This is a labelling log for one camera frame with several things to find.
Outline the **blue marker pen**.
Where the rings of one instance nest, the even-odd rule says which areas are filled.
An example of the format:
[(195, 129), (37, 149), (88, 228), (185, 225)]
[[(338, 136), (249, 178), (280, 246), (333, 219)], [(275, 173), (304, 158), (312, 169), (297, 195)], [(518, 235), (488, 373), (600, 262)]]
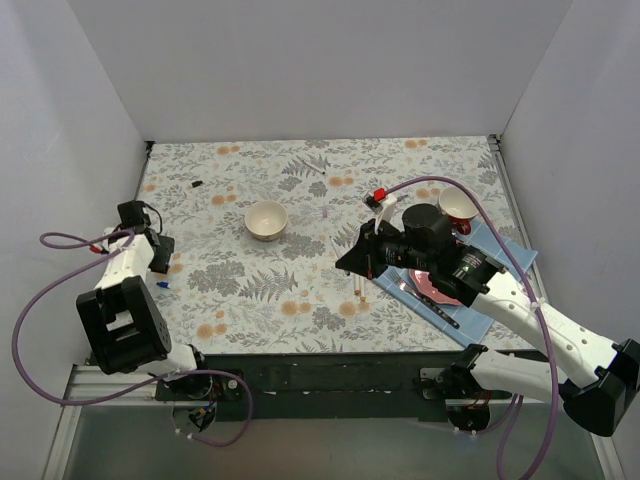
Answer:
[(336, 255), (336, 258), (339, 258), (340, 257), (340, 252), (338, 251), (338, 248), (337, 248), (337, 246), (336, 246), (336, 244), (335, 244), (335, 242), (333, 240), (333, 237), (330, 237), (330, 243), (331, 243), (332, 249), (333, 249), (333, 251), (334, 251), (334, 253)]

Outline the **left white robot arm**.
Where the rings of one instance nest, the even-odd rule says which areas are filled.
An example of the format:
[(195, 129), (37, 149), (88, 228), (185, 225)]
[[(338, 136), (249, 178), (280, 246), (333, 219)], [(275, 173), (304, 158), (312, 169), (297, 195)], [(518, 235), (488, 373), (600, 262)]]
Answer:
[(173, 393), (200, 400), (213, 386), (211, 373), (202, 368), (204, 356), (171, 339), (145, 282), (149, 272), (168, 272), (175, 247), (173, 238), (151, 226), (151, 209), (140, 200), (118, 206), (116, 230), (130, 230), (134, 237), (107, 241), (115, 256), (94, 289), (77, 297), (76, 308), (103, 373), (161, 376)]

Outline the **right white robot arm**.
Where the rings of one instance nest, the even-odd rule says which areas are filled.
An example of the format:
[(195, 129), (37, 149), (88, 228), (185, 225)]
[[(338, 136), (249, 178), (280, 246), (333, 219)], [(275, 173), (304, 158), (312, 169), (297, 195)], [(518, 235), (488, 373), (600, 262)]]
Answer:
[(444, 370), (444, 381), (464, 397), (500, 390), (555, 404), (585, 430), (612, 436), (639, 392), (638, 342), (617, 343), (528, 296), (506, 266), (458, 241), (435, 206), (409, 207), (402, 223), (397, 229), (381, 216), (369, 220), (336, 267), (369, 280), (389, 267), (426, 272), (446, 296), (506, 326), (548, 358), (542, 363), (472, 345)]

